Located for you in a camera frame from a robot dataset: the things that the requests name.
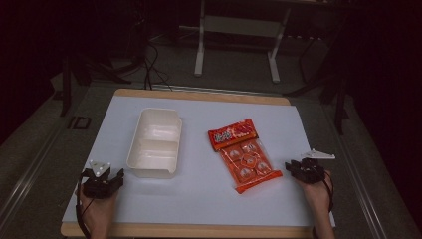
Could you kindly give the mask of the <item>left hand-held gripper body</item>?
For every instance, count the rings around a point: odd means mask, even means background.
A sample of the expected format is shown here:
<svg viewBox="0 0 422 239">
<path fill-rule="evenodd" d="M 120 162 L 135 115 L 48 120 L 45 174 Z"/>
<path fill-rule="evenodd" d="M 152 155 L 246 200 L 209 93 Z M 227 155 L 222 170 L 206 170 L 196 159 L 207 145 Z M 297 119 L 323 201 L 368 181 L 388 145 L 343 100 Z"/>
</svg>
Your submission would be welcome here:
<svg viewBox="0 0 422 239">
<path fill-rule="evenodd" d="M 110 198 L 119 187 L 110 185 L 109 179 L 111 167 L 109 162 L 89 161 L 90 169 L 94 172 L 94 176 L 87 177 L 84 182 L 83 194 L 88 198 L 105 199 Z"/>
</svg>

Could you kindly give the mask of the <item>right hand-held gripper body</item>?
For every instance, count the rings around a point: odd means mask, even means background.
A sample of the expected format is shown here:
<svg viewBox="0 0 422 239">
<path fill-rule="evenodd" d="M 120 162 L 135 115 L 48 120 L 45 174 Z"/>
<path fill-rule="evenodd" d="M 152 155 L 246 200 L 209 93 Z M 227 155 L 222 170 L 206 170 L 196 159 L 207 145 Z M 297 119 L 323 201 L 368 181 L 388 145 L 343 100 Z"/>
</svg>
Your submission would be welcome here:
<svg viewBox="0 0 422 239">
<path fill-rule="evenodd" d="M 299 171 L 296 173 L 296 179 L 306 183 L 314 184 L 325 179 L 324 168 L 318 163 L 320 159 L 335 159 L 334 154 L 321 152 L 311 149 L 303 154 L 299 162 Z"/>
</svg>

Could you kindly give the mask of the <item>white plastic container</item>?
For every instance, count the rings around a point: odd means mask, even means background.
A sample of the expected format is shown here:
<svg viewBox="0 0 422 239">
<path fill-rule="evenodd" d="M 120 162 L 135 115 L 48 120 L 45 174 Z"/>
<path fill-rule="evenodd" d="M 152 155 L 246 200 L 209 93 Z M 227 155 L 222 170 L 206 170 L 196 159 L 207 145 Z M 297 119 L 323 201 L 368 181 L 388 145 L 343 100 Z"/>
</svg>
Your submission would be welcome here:
<svg viewBox="0 0 422 239">
<path fill-rule="evenodd" d="M 182 120 L 176 110 L 143 110 L 126 160 L 134 175 L 140 178 L 173 178 L 181 130 Z"/>
</svg>

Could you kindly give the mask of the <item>orange snack packet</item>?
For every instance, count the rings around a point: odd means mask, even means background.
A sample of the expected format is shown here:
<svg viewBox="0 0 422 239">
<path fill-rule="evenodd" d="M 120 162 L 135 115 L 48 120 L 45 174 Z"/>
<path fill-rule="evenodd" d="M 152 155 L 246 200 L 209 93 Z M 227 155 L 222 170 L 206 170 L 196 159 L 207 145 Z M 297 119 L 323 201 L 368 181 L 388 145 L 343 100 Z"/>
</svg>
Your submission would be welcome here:
<svg viewBox="0 0 422 239">
<path fill-rule="evenodd" d="M 239 194 L 283 176 L 280 170 L 272 167 L 251 119 L 211 129 L 208 137 L 229 170 Z"/>
</svg>

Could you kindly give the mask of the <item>person's left hand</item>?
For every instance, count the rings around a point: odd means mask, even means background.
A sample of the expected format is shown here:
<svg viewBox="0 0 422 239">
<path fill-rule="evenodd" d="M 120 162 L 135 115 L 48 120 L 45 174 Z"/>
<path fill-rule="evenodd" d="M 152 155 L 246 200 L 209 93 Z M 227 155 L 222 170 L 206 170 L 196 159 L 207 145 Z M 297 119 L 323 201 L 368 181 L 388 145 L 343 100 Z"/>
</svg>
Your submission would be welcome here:
<svg viewBox="0 0 422 239">
<path fill-rule="evenodd" d="M 77 195 L 82 204 L 82 218 L 88 228 L 93 231 L 96 228 L 108 229 L 112 225 L 115 205 L 118 193 L 115 192 L 110 198 L 93 199 L 83 194 L 83 189 L 79 189 Z"/>
</svg>

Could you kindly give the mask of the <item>person's right hand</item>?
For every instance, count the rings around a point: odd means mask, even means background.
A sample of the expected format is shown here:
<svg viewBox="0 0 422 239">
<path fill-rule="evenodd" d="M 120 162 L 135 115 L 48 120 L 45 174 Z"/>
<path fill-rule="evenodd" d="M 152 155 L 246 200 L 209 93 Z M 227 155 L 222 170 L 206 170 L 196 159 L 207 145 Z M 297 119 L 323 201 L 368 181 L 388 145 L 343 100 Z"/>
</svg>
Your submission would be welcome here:
<svg viewBox="0 0 422 239">
<path fill-rule="evenodd" d="M 297 180 L 313 215 L 324 212 L 329 214 L 332 209 L 333 185 L 330 172 L 327 170 L 324 176 L 323 181 L 314 184 L 306 184 Z"/>
</svg>

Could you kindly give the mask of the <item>black metal stand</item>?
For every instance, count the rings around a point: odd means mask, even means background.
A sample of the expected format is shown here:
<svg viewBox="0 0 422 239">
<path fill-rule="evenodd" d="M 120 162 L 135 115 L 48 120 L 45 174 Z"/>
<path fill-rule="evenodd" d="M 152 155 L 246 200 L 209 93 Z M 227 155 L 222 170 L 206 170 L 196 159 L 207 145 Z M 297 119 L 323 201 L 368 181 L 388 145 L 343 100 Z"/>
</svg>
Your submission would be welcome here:
<svg viewBox="0 0 422 239">
<path fill-rule="evenodd" d="M 330 104 L 336 99 L 334 126 L 340 135 L 343 135 L 342 119 L 344 117 L 344 101 L 346 90 L 345 64 L 339 56 L 341 41 L 346 31 L 346 20 L 343 20 L 332 30 L 331 42 L 316 72 L 304 87 L 286 93 L 287 97 L 297 97 L 312 89 L 323 87 L 319 100 L 323 105 Z"/>
</svg>

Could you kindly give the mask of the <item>white table mat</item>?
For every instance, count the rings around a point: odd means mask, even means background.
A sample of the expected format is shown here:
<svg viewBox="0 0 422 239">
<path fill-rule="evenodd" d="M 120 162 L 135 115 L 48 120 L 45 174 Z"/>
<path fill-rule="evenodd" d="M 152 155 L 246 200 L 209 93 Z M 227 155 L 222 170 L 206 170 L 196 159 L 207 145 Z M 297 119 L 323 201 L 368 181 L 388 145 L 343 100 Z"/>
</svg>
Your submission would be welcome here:
<svg viewBox="0 0 422 239">
<path fill-rule="evenodd" d="M 182 120 L 177 169 L 170 179 L 139 178 L 126 165 L 140 113 L 172 109 Z M 253 121 L 273 167 L 310 151 L 302 120 L 293 106 L 271 106 L 114 97 L 89 158 L 124 171 L 117 200 L 120 223 L 164 223 L 308 227 L 313 220 L 301 188 L 284 172 L 244 193 L 234 188 L 208 130 Z"/>
</svg>

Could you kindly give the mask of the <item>black floor bracket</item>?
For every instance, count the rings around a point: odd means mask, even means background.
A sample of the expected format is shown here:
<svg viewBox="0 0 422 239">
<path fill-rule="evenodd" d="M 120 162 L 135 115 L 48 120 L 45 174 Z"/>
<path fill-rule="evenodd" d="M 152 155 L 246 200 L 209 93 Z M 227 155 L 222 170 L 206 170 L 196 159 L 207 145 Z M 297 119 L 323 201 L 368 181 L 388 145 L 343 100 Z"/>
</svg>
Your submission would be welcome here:
<svg viewBox="0 0 422 239">
<path fill-rule="evenodd" d="M 92 120 L 88 117 L 74 116 L 71 118 L 67 129 L 88 129 Z"/>
</svg>

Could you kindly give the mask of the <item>aluminium floor rail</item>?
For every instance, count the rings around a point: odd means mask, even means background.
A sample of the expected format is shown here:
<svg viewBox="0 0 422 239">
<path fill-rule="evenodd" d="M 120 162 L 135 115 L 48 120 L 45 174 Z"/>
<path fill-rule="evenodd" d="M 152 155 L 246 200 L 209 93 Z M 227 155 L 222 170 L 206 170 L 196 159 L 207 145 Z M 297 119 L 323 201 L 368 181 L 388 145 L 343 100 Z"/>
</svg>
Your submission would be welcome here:
<svg viewBox="0 0 422 239">
<path fill-rule="evenodd" d="M 335 125 L 334 125 L 334 118 L 330 114 L 330 110 L 328 107 L 323 109 L 324 114 L 329 121 L 329 125 L 331 130 L 335 134 L 335 138 L 339 147 L 341 149 L 341 153 L 343 155 L 343 164 L 346 168 L 348 173 L 350 182 L 353 186 L 353 190 L 355 192 L 355 196 L 359 202 L 361 211 L 365 217 L 366 224 L 372 234 L 373 239 L 387 239 L 385 230 L 379 220 L 378 214 L 374 208 L 374 204 L 372 202 L 371 197 L 368 194 L 368 191 L 362 181 L 362 178 L 357 170 L 355 165 L 354 159 L 352 157 L 351 151 L 348 148 L 346 142 L 342 135 L 339 134 Z"/>
<path fill-rule="evenodd" d="M 45 158 L 54 145 L 57 137 L 62 133 L 64 128 L 59 125 L 55 126 L 48 134 L 43 144 L 39 147 L 35 156 L 31 159 L 26 170 L 15 184 L 12 192 L 7 197 L 5 203 L 0 207 L 0 234 L 7 230 L 16 211 L 22 204 L 26 195 L 31 190 L 40 169 L 44 163 Z"/>
</svg>

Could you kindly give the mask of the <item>white metal table frame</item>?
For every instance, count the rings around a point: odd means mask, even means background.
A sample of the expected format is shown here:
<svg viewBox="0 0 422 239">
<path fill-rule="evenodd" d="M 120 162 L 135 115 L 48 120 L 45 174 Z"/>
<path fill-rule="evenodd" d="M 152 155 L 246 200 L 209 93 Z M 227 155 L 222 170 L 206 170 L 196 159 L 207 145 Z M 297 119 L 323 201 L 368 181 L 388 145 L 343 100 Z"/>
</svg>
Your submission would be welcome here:
<svg viewBox="0 0 422 239">
<path fill-rule="evenodd" d="M 216 32 L 225 34 L 235 34 L 244 36 L 267 37 L 275 40 L 273 48 L 267 53 L 268 64 L 272 81 L 277 84 L 281 81 L 277 55 L 281 45 L 284 33 L 287 27 L 291 8 L 288 7 L 283 14 L 283 18 L 279 22 L 252 20 L 233 17 L 223 17 L 207 15 L 205 13 L 206 0 L 200 1 L 200 18 L 199 18 L 199 41 L 196 54 L 194 76 L 201 77 L 203 73 L 205 43 L 204 37 L 206 32 Z"/>
</svg>

